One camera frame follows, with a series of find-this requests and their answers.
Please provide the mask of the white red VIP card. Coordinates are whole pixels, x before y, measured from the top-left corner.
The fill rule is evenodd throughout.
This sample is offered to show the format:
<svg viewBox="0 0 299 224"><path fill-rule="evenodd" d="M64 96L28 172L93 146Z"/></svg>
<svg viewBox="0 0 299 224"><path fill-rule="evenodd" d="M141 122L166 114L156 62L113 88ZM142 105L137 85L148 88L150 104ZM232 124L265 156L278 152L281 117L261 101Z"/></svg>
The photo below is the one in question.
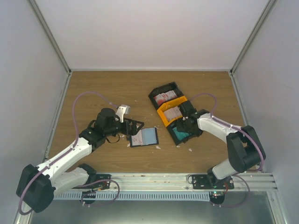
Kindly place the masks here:
<svg viewBox="0 0 299 224"><path fill-rule="evenodd" d="M143 145L142 131L140 130L136 135L131 136L131 146Z"/></svg>

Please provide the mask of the black leather card holder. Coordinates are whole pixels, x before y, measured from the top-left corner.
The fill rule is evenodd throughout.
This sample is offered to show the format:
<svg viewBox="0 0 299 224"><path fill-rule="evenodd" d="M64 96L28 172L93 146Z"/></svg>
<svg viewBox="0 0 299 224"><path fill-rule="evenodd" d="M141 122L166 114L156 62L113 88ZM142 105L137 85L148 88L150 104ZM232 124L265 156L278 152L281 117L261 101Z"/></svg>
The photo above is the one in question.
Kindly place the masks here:
<svg viewBox="0 0 299 224"><path fill-rule="evenodd" d="M159 144L158 133L157 133L156 127L141 129L141 131L142 131L143 145L135 146L135 147L144 147L144 146L151 146L151 145Z"/></svg>

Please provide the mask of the red white cards stack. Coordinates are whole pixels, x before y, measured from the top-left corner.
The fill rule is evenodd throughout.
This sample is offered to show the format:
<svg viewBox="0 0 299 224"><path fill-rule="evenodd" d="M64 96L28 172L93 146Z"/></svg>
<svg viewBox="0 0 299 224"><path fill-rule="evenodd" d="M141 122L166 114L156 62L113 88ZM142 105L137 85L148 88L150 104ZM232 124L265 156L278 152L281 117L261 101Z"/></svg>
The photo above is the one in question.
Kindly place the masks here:
<svg viewBox="0 0 299 224"><path fill-rule="evenodd" d="M164 103L168 100L174 99L176 97L177 97L177 95L176 95L175 91L171 90L171 91L160 93L160 94L156 95L154 97L154 99L158 105L161 105L162 103Z"/></svg>

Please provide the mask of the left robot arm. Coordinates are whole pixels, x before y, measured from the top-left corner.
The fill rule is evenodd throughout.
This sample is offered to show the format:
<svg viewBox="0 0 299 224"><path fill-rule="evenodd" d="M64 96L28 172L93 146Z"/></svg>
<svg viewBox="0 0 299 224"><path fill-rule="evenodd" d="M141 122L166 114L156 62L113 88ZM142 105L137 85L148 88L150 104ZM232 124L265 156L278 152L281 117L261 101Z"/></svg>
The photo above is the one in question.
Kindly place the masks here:
<svg viewBox="0 0 299 224"><path fill-rule="evenodd" d="M21 215L30 213L22 211L22 204L25 203L38 213L45 210L56 195L74 187L94 187L96 176L90 166L83 165L71 172L68 169L102 146L109 136L136 135L144 123L126 118L128 111L127 105L119 106L116 111L111 108L101 109L86 129L76 133L75 140L67 148L38 166L28 164L22 170L16 190L20 198L18 212Z"/></svg>

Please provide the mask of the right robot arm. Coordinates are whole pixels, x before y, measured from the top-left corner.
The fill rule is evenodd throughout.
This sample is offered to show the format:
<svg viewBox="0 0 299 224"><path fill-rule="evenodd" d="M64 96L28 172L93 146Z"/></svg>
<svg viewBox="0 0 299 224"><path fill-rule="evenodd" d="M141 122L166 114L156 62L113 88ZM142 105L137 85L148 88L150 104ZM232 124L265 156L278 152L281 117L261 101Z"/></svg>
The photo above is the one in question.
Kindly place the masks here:
<svg viewBox="0 0 299 224"><path fill-rule="evenodd" d="M207 110L197 111L189 100L181 103L178 108L182 114L177 122L179 132L208 132L227 145L228 158L207 172L210 188L219 188L231 175L248 171L255 165L263 166L266 155L252 126L234 126Z"/></svg>

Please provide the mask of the teal cards stack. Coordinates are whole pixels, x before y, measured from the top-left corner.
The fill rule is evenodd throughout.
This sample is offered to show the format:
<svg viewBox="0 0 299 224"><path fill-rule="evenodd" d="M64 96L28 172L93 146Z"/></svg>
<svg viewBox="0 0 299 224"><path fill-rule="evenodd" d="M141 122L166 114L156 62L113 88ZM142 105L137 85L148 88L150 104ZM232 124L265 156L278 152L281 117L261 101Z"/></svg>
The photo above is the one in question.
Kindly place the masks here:
<svg viewBox="0 0 299 224"><path fill-rule="evenodd" d="M176 127L174 127L172 130L179 141L183 140L184 138L190 135L189 133L178 131Z"/></svg>

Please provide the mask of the white pink cards stack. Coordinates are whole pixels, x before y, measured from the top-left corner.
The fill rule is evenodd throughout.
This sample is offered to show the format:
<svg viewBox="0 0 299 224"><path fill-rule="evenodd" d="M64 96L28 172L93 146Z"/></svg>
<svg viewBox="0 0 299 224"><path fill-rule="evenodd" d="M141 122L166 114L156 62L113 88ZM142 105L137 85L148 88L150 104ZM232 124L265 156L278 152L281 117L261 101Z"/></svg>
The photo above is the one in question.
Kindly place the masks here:
<svg viewBox="0 0 299 224"><path fill-rule="evenodd" d="M178 106L175 106L173 108L170 108L170 109L164 111L164 115L168 122L170 122L173 119L178 119L178 118L182 117L182 113Z"/></svg>

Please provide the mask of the black bin right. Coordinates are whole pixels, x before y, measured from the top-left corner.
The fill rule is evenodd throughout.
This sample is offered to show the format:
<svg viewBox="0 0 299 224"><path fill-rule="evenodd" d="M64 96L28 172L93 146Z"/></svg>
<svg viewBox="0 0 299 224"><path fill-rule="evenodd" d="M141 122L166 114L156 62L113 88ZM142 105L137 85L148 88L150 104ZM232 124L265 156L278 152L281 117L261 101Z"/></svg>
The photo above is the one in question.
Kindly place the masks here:
<svg viewBox="0 0 299 224"><path fill-rule="evenodd" d="M199 137L203 133L202 131L198 131L197 133L179 132L177 130L176 124L170 124L166 127L166 129L169 132L176 146L178 146L181 143L186 143L188 140L192 138Z"/></svg>

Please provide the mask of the black bin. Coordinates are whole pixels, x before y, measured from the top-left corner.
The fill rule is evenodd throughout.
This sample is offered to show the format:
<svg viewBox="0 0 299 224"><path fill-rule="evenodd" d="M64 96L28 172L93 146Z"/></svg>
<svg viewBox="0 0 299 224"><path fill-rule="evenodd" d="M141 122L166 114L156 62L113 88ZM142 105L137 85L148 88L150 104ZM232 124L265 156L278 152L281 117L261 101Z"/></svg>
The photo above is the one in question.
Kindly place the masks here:
<svg viewBox="0 0 299 224"><path fill-rule="evenodd" d="M163 103L182 97L183 93L175 82L154 88L148 95L154 108L157 110Z"/></svg>
<svg viewBox="0 0 299 224"><path fill-rule="evenodd" d="M176 146L178 146L181 143L186 143L188 140L192 138L199 137L203 133L202 131L198 131L197 133L179 132L177 130L176 124L170 124L166 127L166 129L169 132Z"/></svg>

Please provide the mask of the orange bin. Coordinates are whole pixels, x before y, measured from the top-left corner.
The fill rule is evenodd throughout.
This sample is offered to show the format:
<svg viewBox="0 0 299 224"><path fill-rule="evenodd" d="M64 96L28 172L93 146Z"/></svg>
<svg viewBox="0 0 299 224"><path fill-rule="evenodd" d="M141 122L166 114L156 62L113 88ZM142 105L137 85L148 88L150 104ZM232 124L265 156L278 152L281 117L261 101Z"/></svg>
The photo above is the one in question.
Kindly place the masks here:
<svg viewBox="0 0 299 224"><path fill-rule="evenodd" d="M157 113L165 127L169 126L171 122L183 117L178 106L185 101L187 101L187 98L185 96L182 96L164 102L158 108Z"/></svg>

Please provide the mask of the black bin left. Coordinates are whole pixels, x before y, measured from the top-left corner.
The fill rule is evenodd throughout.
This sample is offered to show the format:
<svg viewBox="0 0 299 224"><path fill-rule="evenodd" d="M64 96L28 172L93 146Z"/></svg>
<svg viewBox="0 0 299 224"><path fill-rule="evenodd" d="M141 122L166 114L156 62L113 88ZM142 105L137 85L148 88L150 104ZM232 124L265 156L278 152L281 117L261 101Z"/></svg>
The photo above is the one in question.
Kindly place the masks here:
<svg viewBox="0 0 299 224"><path fill-rule="evenodd" d="M157 110L163 103L182 97L183 93L175 82L154 88L148 95L154 108Z"/></svg>

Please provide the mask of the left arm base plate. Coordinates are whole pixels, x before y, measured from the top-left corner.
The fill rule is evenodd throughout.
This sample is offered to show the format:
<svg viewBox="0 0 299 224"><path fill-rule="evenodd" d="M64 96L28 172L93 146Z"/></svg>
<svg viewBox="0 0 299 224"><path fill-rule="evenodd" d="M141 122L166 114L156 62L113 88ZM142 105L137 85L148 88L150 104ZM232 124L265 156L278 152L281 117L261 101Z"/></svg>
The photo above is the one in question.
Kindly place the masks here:
<svg viewBox="0 0 299 224"><path fill-rule="evenodd" d="M109 189L110 188L110 179L111 179L110 174L95 174L95 175L91 175L90 177L88 177L86 183L84 183L84 185L90 184L90 183L93 183L93 185L85 186L85 187L76 186L74 188L75 189L92 189L92 190Z"/></svg>

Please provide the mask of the left frame post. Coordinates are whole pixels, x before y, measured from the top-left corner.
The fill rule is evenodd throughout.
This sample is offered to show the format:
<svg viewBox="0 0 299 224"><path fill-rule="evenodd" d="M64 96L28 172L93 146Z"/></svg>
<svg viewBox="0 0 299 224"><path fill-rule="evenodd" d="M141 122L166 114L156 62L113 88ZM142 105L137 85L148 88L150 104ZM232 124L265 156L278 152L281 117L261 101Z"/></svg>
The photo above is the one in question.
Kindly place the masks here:
<svg viewBox="0 0 299 224"><path fill-rule="evenodd" d="M51 43L56 55L58 56L62 66L64 67L65 71L67 72L68 76L71 75L71 69L58 45L58 43L56 42L56 39L51 31L51 29L49 28L47 21L45 19L45 17L43 16L37 2L35 0L28 0L27 1L28 4L30 5L30 7L33 10L34 15L36 16L36 18L38 19L42 29L44 30L49 42Z"/></svg>

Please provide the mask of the frame post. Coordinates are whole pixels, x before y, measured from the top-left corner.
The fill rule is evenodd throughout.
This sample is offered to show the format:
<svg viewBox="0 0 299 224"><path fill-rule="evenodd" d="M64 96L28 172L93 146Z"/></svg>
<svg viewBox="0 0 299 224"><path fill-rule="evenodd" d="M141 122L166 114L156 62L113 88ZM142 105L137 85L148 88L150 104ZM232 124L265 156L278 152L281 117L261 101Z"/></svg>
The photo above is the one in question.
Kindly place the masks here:
<svg viewBox="0 0 299 224"><path fill-rule="evenodd" d="M242 50L240 51L236 61L234 62L232 68L229 70L230 76L233 76L236 72L237 68L239 67L240 63L242 62L243 58L245 57L247 51L253 44L256 36L258 35L260 29L264 25L265 21L267 20L268 16L270 15L271 11L273 10L277 0L268 0L264 9L262 10L257 22L255 23L250 35L248 36Z"/></svg>
<svg viewBox="0 0 299 224"><path fill-rule="evenodd" d="M58 56L62 66L64 67L65 71L67 72L68 76L71 75L71 69L58 45L58 43L56 42L56 39L51 31L51 29L49 28L47 21L45 19L45 17L43 16L37 2L35 0L28 0L27 1L28 4L30 5L30 7L33 10L34 15L36 16L36 18L38 19L42 29L44 30L49 42L51 43L56 55Z"/></svg>

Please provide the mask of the right frame post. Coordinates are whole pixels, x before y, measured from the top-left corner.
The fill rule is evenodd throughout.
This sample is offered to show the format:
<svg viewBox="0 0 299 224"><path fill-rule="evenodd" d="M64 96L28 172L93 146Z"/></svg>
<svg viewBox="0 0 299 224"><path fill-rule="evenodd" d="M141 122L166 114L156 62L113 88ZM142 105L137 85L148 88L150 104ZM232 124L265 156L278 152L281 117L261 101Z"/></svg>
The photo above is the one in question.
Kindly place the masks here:
<svg viewBox="0 0 299 224"><path fill-rule="evenodd" d="M245 57L247 51L253 44L256 36L258 35L260 29L264 25L265 21L267 20L268 16L270 15L271 11L273 10L277 0L268 0L264 9L262 10L257 22L255 23L250 35L248 36L242 50L240 51L236 61L234 62L232 68L229 70L230 76L233 76L236 72L237 68L239 67L240 63L242 62L243 58Z"/></svg>

